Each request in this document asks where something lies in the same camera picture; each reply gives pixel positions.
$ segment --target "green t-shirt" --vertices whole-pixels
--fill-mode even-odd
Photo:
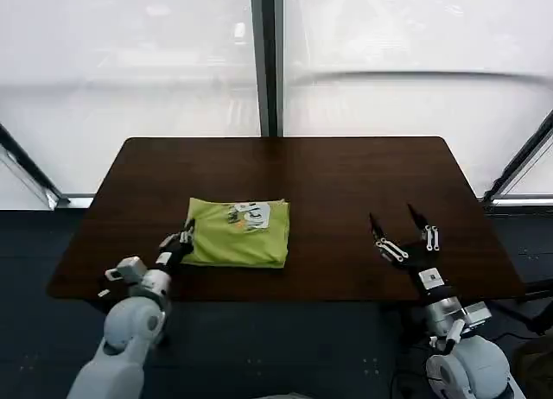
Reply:
[[[194,252],[184,263],[202,266],[283,268],[288,254],[289,203],[213,203],[191,198]]]

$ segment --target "table top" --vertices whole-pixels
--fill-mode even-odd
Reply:
[[[177,301],[411,301],[408,275],[378,253],[418,238],[411,203],[440,228],[436,267],[463,298],[521,295],[523,285],[447,144],[439,137],[131,138],[70,243],[48,293],[96,300],[124,257],[156,260],[191,197],[290,202],[282,270],[184,266]],[[116,296],[124,296],[124,291]]]

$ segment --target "cable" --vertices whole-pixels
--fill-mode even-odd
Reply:
[[[393,399],[393,395],[394,395],[394,382],[396,380],[396,377],[398,375],[411,375],[411,376],[417,376],[417,377],[423,377],[427,380],[434,380],[436,382],[440,382],[441,379],[436,379],[434,377],[429,377],[428,375],[422,375],[421,373],[416,373],[415,371],[411,371],[411,370],[403,370],[403,369],[399,369],[399,370],[395,370],[392,375],[391,375],[391,380],[390,380],[390,399]]]
[[[498,341],[498,340],[501,340],[502,338],[506,337],[506,336],[511,336],[511,337],[514,337],[515,339],[520,339],[520,340],[533,340],[533,339],[537,339],[537,337],[525,337],[525,336],[519,336],[518,334],[515,334],[514,332],[504,332],[503,334],[499,335],[498,337],[494,338],[494,339],[490,339],[491,341],[495,342],[495,341]]]

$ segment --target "robotic hand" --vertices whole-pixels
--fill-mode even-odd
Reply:
[[[147,269],[138,256],[125,258],[105,276],[124,280],[129,298],[120,301],[107,314],[104,337],[94,358],[73,382],[69,399],[137,399],[143,387],[143,364],[149,349],[162,337],[170,310],[168,298],[171,273],[182,258],[194,250],[194,220],[183,231],[169,235],[160,244],[153,269]],[[99,296],[106,296],[108,290]]]
[[[435,349],[426,362],[432,390],[448,399],[524,399],[505,354],[475,333],[492,316],[486,304],[463,307],[438,269],[430,268],[440,251],[438,228],[411,205],[409,210],[421,239],[402,246],[387,239],[377,220],[369,216],[375,246],[383,258],[410,275],[424,305],[430,345]]]

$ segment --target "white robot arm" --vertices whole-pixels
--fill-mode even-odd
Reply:
[[[436,353],[426,362],[432,390],[448,399],[524,399],[505,354],[476,335],[475,329],[492,316],[486,304],[463,307],[438,269],[430,268],[441,250],[438,228],[408,207],[421,238],[403,248],[385,236],[372,214],[370,220],[382,257],[410,275],[425,306],[430,345]]]
[[[104,338],[75,379],[68,398],[138,399],[144,361],[164,322],[165,313],[150,298],[119,302],[108,313]]]
[[[107,314],[104,337],[96,354],[75,378],[68,399],[138,399],[143,388],[143,365],[150,348],[162,337],[168,317],[170,273],[192,252],[194,221],[185,231],[170,235],[160,245],[153,269],[140,258],[125,258],[105,276],[131,284],[130,297]],[[105,296],[109,291],[102,291]]]

